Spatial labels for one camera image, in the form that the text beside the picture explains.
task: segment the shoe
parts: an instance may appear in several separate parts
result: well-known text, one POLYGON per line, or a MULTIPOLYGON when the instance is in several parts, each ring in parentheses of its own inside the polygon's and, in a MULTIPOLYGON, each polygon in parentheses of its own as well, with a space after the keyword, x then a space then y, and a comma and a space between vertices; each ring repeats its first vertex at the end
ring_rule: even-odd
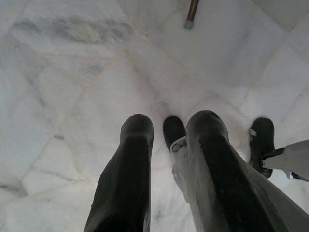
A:
POLYGON ((178 117, 170 116, 163 123, 163 133, 166 146, 170 150, 173 142, 185 136, 185 128, 178 117))
POLYGON ((267 179, 271 177, 272 169, 262 168, 263 155, 275 150, 274 124, 268 118, 260 117, 250 127, 251 165, 267 179))

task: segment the black shoe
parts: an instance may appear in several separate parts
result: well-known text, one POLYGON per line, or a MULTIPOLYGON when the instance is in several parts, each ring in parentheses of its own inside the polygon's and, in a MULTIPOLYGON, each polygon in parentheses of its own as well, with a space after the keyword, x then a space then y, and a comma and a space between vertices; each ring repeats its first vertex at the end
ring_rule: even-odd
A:
POLYGON ((250 128, 251 165, 263 176, 270 178, 272 169, 262 168, 263 155, 275 150, 274 124, 268 118, 258 118, 250 128))
POLYGON ((185 136, 185 128, 178 117, 170 116, 163 123, 163 133, 169 150, 173 142, 185 136))

